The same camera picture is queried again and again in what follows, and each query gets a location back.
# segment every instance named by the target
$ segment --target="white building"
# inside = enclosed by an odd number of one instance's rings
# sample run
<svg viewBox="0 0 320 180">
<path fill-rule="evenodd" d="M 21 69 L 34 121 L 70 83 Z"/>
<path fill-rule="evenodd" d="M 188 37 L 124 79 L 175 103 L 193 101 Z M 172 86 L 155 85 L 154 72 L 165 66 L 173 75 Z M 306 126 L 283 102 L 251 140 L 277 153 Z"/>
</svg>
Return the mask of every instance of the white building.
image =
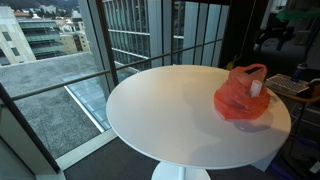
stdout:
<svg viewBox="0 0 320 180">
<path fill-rule="evenodd" d="M 77 10 L 73 10 L 72 18 L 82 18 L 81 13 L 79 13 Z"/>
<path fill-rule="evenodd" d="M 60 39 L 57 40 L 61 42 L 64 46 L 64 52 L 66 54 L 74 54 L 77 53 L 77 47 L 72 34 L 63 34 L 60 35 Z"/>
<path fill-rule="evenodd" d="M 72 32 L 76 32 L 76 28 L 73 24 L 73 22 L 70 21 L 70 19 L 68 19 L 67 21 L 65 21 L 64 23 L 57 23 L 59 29 L 60 29 L 60 32 L 63 32 L 63 33 L 72 33 Z"/>
<path fill-rule="evenodd" d="M 0 66 L 35 60 L 11 8 L 0 6 Z"/>
<path fill-rule="evenodd" d="M 79 25 L 80 32 L 84 32 L 86 28 L 84 27 L 83 21 L 79 21 L 78 25 Z"/>
</svg>

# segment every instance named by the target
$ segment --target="rooftop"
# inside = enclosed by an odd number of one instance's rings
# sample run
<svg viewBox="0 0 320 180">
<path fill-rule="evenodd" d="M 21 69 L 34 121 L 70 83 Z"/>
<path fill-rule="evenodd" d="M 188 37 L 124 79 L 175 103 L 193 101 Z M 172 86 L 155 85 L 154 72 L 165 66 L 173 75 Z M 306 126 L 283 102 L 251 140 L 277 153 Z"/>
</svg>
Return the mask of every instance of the rooftop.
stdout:
<svg viewBox="0 0 320 180">
<path fill-rule="evenodd" d="M 24 12 L 14 12 L 13 14 L 14 14 L 14 16 L 16 16 L 16 17 L 30 17 L 29 14 L 24 13 Z"/>
<path fill-rule="evenodd" d="M 94 57 L 87 52 L 0 67 L 0 82 L 13 97 L 94 72 L 97 72 Z M 121 70 L 120 81 L 131 74 L 133 73 L 130 71 Z M 73 91 L 79 90 L 81 84 L 84 85 L 81 91 Z M 95 79 L 91 78 L 15 103 L 49 152 L 54 158 L 58 158 L 100 134 L 100 130 L 74 99 L 78 98 L 84 107 L 92 110 L 92 116 L 97 118 L 99 113 L 105 113 L 101 110 L 96 112 L 97 108 L 101 109 L 101 105 L 105 105 L 99 88 Z M 86 90 L 90 89 L 96 91 L 88 95 L 90 92 Z M 95 101 L 84 103 L 90 98 L 95 98 Z"/>
</svg>

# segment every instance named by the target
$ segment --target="red plastic bag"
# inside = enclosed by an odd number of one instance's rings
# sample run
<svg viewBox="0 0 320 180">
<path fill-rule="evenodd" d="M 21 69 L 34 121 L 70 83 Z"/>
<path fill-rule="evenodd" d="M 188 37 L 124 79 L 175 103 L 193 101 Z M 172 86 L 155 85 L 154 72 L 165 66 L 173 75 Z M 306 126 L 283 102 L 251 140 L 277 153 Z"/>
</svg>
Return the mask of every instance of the red plastic bag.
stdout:
<svg viewBox="0 0 320 180">
<path fill-rule="evenodd" d="M 260 68 L 252 73 L 246 71 Z M 262 85 L 259 96 L 250 97 L 253 80 L 264 82 L 267 68 L 263 64 L 236 67 L 229 73 L 228 80 L 214 94 L 216 110 L 225 120 L 254 120 L 268 108 L 270 94 Z"/>
</svg>

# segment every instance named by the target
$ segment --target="white round table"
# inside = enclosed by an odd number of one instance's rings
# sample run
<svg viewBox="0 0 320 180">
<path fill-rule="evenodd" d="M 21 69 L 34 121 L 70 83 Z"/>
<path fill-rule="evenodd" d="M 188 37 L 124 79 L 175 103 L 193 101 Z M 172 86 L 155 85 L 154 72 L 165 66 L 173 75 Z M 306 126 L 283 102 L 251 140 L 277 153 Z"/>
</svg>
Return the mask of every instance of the white round table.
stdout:
<svg viewBox="0 0 320 180">
<path fill-rule="evenodd" d="M 161 161 L 152 179 L 210 179 L 205 169 L 245 166 L 275 153 L 291 120 L 271 91 L 257 120 L 226 121 L 213 95 L 229 71 L 193 65 L 153 68 L 120 83 L 107 102 L 116 134 L 138 152 Z"/>
</svg>

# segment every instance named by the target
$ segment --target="window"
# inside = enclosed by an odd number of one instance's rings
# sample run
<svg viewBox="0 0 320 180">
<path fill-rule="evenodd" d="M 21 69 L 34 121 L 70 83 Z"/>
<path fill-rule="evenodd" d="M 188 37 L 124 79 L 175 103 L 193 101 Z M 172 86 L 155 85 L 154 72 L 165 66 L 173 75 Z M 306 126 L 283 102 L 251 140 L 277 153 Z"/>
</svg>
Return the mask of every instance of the window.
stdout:
<svg viewBox="0 0 320 180">
<path fill-rule="evenodd" d="M 15 56 L 20 56 L 20 53 L 19 53 L 19 51 L 18 51 L 17 48 L 11 48 L 11 49 L 12 49 L 12 52 L 13 52 L 13 54 L 14 54 Z"/>
<path fill-rule="evenodd" d="M 7 41 L 12 41 L 12 39 L 11 39 L 11 37 L 10 37 L 10 35 L 9 35 L 8 32 L 2 32 L 2 34 L 3 34 L 4 38 L 5 38 Z"/>
</svg>

